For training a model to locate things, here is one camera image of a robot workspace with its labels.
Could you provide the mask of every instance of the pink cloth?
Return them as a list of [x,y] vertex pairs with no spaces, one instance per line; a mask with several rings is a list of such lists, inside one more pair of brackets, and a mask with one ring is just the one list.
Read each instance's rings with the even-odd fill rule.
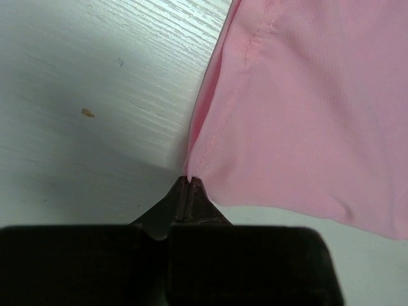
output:
[[408,1],[234,1],[186,171],[220,205],[408,238]]

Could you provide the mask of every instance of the pink fabric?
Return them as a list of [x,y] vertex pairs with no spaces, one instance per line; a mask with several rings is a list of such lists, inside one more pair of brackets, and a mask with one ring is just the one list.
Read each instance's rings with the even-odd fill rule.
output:
[[234,1],[189,150],[220,205],[408,238],[408,1]]

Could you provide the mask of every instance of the brown spot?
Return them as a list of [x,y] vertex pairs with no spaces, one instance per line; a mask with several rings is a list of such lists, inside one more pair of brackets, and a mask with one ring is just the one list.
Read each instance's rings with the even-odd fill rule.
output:
[[94,113],[92,113],[90,110],[88,110],[86,108],[83,108],[81,113],[84,114],[85,116],[89,117],[89,118],[94,118],[95,117]]

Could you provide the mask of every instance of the pink garment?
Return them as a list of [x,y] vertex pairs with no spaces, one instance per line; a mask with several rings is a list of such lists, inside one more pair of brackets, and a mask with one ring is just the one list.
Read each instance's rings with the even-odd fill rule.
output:
[[187,175],[220,205],[408,238],[408,1],[234,1]]

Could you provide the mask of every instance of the table surface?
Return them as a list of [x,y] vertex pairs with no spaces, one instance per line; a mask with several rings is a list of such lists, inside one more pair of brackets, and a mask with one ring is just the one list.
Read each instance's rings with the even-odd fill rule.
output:
[[[0,226],[127,223],[162,198],[230,2],[0,0]],[[235,224],[317,229],[348,305],[407,305],[407,242],[274,208],[221,210]]]

